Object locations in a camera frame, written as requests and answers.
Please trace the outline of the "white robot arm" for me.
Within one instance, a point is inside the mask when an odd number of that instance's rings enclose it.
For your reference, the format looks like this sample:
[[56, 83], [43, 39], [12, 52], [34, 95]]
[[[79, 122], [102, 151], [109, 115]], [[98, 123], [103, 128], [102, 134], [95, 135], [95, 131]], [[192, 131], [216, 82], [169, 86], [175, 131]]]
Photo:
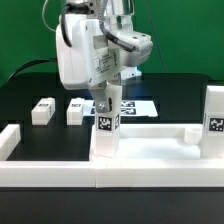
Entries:
[[68, 90], [87, 89], [102, 114], [120, 110], [122, 89], [109, 83], [138, 51], [107, 12], [110, 0], [68, 0], [56, 28], [59, 76]]

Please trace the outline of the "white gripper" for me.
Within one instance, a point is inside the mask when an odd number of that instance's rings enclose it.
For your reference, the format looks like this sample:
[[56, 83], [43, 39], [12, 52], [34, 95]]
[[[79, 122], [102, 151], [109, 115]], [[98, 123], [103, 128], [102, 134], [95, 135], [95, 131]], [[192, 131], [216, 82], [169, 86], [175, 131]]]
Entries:
[[61, 26], [56, 29], [56, 50], [59, 76], [68, 90], [90, 89], [97, 113], [111, 111], [107, 82], [121, 85], [120, 49], [110, 43], [99, 28], [97, 19], [86, 15], [67, 14], [65, 26], [72, 44], [68, 47], [62, 37]]

